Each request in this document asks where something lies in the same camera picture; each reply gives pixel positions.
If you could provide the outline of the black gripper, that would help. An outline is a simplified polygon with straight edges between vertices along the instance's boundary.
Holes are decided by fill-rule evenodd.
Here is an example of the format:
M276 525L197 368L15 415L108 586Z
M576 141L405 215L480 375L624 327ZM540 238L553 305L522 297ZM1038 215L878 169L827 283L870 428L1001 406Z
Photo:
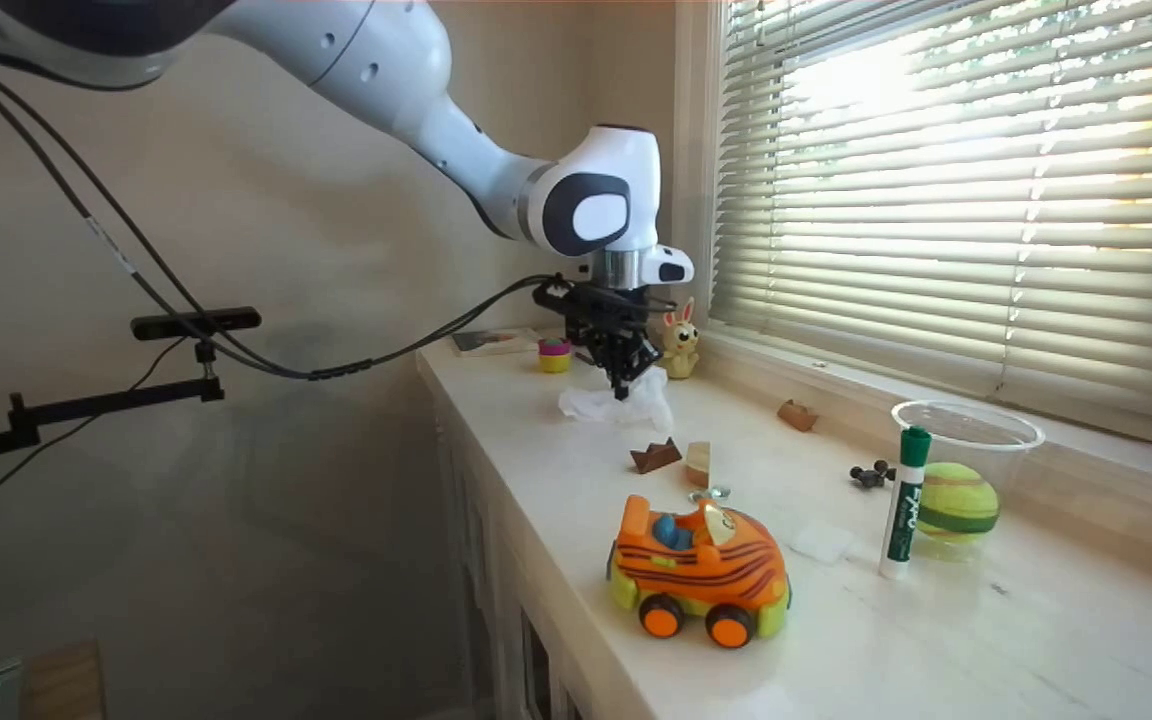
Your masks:
M533 299L556 312L563 320L563 335L612 375L618 400L627 400L627 381L641 389L655 373L647 310L634 292L550 275Z

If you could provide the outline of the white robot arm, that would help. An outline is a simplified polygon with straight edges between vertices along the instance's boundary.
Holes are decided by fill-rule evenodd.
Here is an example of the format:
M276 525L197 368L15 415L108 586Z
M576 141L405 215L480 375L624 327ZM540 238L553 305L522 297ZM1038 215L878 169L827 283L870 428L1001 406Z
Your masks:
M0 61L37 77L133 93L201 35L266 53L361 126L445 172L503 239L591 264L556 299L576 350L624 400L661 362L643 292L697 264L661 239L661 141L597 126L567 155L502 147L451 96L451 39L428 0L0 0Z

